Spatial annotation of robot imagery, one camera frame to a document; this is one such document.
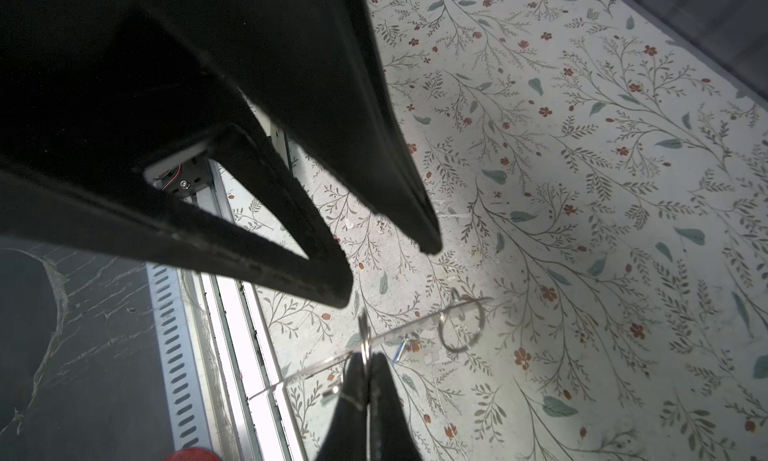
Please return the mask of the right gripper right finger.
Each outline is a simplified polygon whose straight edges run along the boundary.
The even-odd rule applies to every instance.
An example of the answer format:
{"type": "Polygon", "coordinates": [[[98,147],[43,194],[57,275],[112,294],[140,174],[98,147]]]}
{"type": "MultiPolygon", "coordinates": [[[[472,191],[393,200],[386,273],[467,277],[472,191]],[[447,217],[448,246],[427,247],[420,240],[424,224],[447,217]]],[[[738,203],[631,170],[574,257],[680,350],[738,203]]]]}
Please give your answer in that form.
{"type": "Polygon", "coordinates": [[[370,459],[420,461],[422,457],[403,412],[390,362],[383,353],[375,353],[371,358],[369,405],[370,459]]]}

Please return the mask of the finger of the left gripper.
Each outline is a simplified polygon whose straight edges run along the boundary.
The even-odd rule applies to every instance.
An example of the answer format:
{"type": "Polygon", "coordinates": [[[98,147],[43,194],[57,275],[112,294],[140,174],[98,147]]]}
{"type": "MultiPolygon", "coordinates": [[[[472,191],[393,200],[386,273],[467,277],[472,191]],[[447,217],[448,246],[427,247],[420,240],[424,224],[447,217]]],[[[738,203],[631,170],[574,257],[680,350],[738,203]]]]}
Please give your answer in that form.
{"type": "Polygon", "coordinates": [[[399,128],[365,0],[233,0],[238,87],[426,254],[439,222],[399,128]]]}

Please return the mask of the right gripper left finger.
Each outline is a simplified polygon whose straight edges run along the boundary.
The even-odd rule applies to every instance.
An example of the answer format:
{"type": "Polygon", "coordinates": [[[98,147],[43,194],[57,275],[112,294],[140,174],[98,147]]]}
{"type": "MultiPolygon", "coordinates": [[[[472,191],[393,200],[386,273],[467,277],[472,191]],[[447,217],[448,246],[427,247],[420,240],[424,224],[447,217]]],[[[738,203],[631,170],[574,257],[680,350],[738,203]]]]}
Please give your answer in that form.
{"type": "Polygon", "coordinates": [[[316,460],[367,459],[369,379],[362,355],[351,356],[327,435],[316,460]]]}

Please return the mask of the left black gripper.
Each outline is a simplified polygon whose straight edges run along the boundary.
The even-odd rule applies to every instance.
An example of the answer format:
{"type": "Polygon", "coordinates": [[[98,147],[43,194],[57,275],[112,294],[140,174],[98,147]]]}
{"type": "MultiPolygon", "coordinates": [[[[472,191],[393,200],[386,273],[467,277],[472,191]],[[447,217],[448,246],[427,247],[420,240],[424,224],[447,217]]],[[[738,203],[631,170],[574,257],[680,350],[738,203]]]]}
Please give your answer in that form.
{"type": "Polygon", "coordinates": [[[207,75],[264,100],[272,1],[1,0],[2,233],[345,307],[345,254],[259,127],[148,135],[207,75]],[[153,187],[183,152],[223,166],[299,251],[153,187]]]}

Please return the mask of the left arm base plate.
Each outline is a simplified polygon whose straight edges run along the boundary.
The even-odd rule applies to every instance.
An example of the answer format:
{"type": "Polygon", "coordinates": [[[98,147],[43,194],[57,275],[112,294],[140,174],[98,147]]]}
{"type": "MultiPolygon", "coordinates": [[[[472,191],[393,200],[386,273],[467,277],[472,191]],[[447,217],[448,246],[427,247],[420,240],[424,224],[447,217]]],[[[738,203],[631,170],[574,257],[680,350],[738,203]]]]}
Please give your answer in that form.
{"type": "Polygon", "coordinates": [[[188,198],[213,186],[209,160],[194,156],[161,174],[150,175],[148,183],[177,198],[188,198]]]}

